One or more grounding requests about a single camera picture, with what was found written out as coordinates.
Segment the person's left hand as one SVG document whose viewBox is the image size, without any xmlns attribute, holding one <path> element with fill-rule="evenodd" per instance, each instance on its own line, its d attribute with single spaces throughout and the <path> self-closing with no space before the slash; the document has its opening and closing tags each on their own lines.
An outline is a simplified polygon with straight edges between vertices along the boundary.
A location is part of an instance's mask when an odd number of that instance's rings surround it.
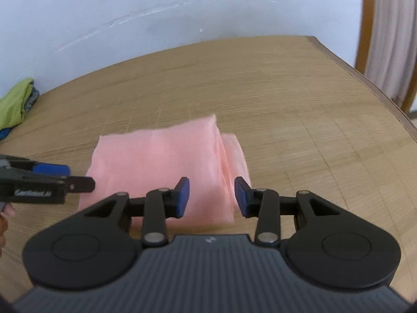
<svg viewBox="0 0 417 313">
<path fill-rule="evenodd" d="M 6 246 L 6 237 L 5 233 L 9 227 L 9 218 L 13 218 L 16 216 L 16 209 L 10 204 L 7 203 L 4 207 L 4 210 L 1 211 L 0 217 L 0 256 L 2 256 L 2 251 Z"/>
</svg>

